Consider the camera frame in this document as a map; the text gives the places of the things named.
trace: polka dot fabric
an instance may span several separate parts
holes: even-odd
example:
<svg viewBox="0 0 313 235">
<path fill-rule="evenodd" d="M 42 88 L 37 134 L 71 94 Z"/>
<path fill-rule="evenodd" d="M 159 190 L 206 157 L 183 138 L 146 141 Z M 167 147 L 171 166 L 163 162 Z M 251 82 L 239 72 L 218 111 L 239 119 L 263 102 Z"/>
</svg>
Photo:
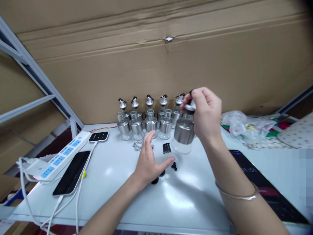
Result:
<svg viewBox="0 0 313 235">
<path fill-rule="evenodd" d="M 313 113 L 279 133 L 277 138 L 294 148 L 313 149 Z"/>
</svg>

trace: smartphone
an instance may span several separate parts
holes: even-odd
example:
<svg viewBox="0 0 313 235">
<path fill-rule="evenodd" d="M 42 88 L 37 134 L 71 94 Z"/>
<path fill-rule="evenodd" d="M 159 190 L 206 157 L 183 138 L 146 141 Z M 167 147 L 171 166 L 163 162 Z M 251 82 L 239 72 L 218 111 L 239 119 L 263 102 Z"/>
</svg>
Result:
<svg viewBox="0 0 313 235">
<path fill-rule="evenodd" d="M 262 197 L 281 221 L 306 224 L 308 220 L 265 178 L 264 175 L 238 150 L 229 150 L 244 174 L 254 183 Z"/>
<path fill-rule="evenodd" d="M 93 133 L 90 138 L 89 142 L 95 142 L 95 141 L 107 141 L 109 137 L 108 132 L 98 132 L 98 133 Z"/>
<path fill-rule="evenodd" d="M 76 153 L 70 165 L 66 169 L 63 177 L 52 193 L 53 196 L 69 195 L 74 192 L 89 154 L 90 151 Z"/>
</svg>

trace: charging cable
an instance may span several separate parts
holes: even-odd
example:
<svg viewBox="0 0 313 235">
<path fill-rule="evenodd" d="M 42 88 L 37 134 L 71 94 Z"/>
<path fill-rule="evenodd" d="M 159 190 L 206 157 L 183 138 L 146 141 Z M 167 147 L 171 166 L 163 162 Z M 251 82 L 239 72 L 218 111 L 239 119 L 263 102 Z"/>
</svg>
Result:
<svg viewBox="0 0 313 235">
<path fill-rule="evenodd" d="M 97 144 L 98 144 L 98 141 L 95 141 L 94 146 L 93 146 L 92 150 L 90 151 L 90 154 L 89 154 L 89 156 L 88 156 L 87 162 L 86 162 L 86 164 L 85 164 L 85 166 L 84 166 L 84 168 L 83 168 L 83 170 L 82 170 L 81 176 L 80 176 L 81 181 L 80 181 L 80 183 L 79 183 L 78 195 L 77 195 L 77 199 L 76 199 L 76 234 L 78 234 L 78 232 L 79 232 L 79 231 L 78 231 L 78 201 L 79 201 L 79 195 L 80 195 L 81 188 L 82 188 L 82 180 L 83 180 L 83 178 L 84 178 L 83 175 L 84 175 L 84 171 L 87 169 L 87 166 L 88 166 L 88 164 L 89 164 L 89 161 L 90 161 L 90 157 L 91 157 L 91 155 L 92 155 L 92 152 L 94 151 L 94 149 L 95 149 L 95 147 L 97 146 Z"/>
<path fill-rule="evenodd" d="M 55 214 L 55 211 L 58 209 L 58 207 L 59 207 L 59 205 L 61 204 L 62 200 L 63 200 L 63 195 L 59 196 L 59 199 L 58 199 L 58 201 L 57 201 L 57 203 L 56 203 L 56 205 L 55 205 L 55 208 L 54 208 L 54 210 L 53 210 L 53 212 L 52 212 L 52 215 L 51 215 L 51 217 L 50 217 L 50 221 L 49 221 L 49 224 L 48 224 L 47 235 L 49 235 L 50 228 L 51 228 L 51 223 L 52 223 L 52 219 L 53 219 L 53 216 L 54 216 L 54 214 Z"/>
<path fill-rule="evenodd" d="M 78 192 L 78 196 L 77 196 L 77 200 L 76 200 L 76 233 L 78 234 L 78 201 L 79 201 L 79 195 L 80 195 L 80 191 L 81 191 L 81 187 L 82 187 L 82 180 L 83 180 L 83 175 L 85 174 L 85 170 L 89 164 L 89 161 L 90 161 L 90 157 L 92 155 L 92 152 L 94 151 L 95 147 L 97 146 L 98 142 L 95 141 L 94 143 L 94 146 L 92 148 L 92 150 L 90 151 L 90 154 L 88 156 L 88 159 L 86 161 L 86 164 L 82 170 L 82 173 L 81 173 L 81 176 L 80 176 L 80 184 L 79 184 L 79 188 L 74 192 L 73 196 L 70 198 L 70 200 L 65 204 L 63 205 L 59 210 L 57 210 L 57 208 L 59 207 L 59 205 L 61 204 L 62 202 L 62 199 L 63 199 L 63 195 L 61 195 L 57 201 L 57 204 L 54 208 L 54 211 L 51 215 L 51 217 L 49 219 L 47 219 L 44 223 L 40 223 L 38 222 L 33 214 L 32 214 L 32 211 L 31 211 L 31 208 L 30 208 L 30 204 L 29 204 L 29 201 L 28 201 L 28 198 L 27 198 L 27 194 L 26 194 L 26 189 L 25 189 L 25 182 L 24 182 L 24 174 L 26 176 L 26 178 L 30 181 L 30 182 L 54 182 L 60 178 L 62 178 L 62 176 L 58 177 L 58 178 L 55 178 L 54 180 L 34 180 L 34 179 L 31 179 L 29 174 L 27 173 L 27 171 L 24 169 L 23 165 L 22 165 L 22 159 L 25 159 L 23 157 L 20 157 L 19 158 L 19 161 L 16 162 L 17 165 L 20 167 L 20 180 L 21 180 L 21 187 L 22 187 L 22 194 L 23 194 L 23 197 L 26 201 L 26 204 L 28 206 L 28 209 L 29 209 L 29 213 L 30 213 L 30 216 L 34 222 L 34 224 L 36 224 L 37 226 L 39 226 L 42 230 L 44 230 L 45 232 L 47 232 L 47 235 L 56 235 L 54 234 L 53 232 L 50 231 L 50 227 L 51 227 L 51 223 L 52 223 L 52 219 L 55 215 L 57 215 L 63 208 L 65 208 L 70 202 L 71 200 L 74 198 L 74 196 L 76 195 L 76 193 Z"/>
</svg>

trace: metal shelf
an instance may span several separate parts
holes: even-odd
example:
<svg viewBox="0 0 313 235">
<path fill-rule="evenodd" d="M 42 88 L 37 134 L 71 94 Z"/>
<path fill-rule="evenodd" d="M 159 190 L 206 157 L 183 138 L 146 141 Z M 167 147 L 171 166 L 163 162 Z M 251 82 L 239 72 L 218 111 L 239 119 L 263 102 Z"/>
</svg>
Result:
<svg viewBox="0 0 313 235">
<path fill-rule="evenodd" d="M 59 111 L 71 121 L 73 136 L 77 135 L 77 125 L 83 129 L 84 124 L 71 109 L 65 99 L 61 96 L 49 78 L 41 70 L 37 62 L 23 46 L 17 36 L 13 33 L 4 19 L 0 16 L 0 50 L 12 56 L 13 59 L 22 67 L 29 77 L 43 91 L 46 97 L 33 101 L 22 107 L 0 115 L 0 123 L 5 122 L 19 114 L 22 114 L 44 102 L 51 100 Z"/>
</svg>

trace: silver bangle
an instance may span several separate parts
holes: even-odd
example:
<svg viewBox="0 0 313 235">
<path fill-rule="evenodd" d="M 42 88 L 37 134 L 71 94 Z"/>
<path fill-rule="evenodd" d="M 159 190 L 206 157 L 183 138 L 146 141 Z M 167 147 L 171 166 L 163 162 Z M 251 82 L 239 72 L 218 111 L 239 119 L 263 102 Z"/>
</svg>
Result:
<svg viewBox="0 0 313 235">
<path fill-rule="evenodd" d="M 242 200 L 246 200 L 246 201 L 254 200 L 254 199 L 257 198 L 257 196 L 260 195 L 258 187 L 254 183 L 252 183 L 252 182 L 251 182 L 251 184 L 254 186 L 254 189 L 255 189 L 254 194 L 252 194 L 251 196 L 247 196 L 247 197 L 240 197 L 240 196 L 235 196 L 235 195 L 232 195 L 232 194 L 229 194 L 229 193 L 225 192 L 223 189 L 220 188 L 220 186 L 215 181 L 216 187 L 219 189 L 219 191 L 222 194 L 224 194 L 226 196 L 229 196 L 229 197 L 232 197 L 232 198 L 235 198 L 235 199 L 242 199 Z"/>
</svg>

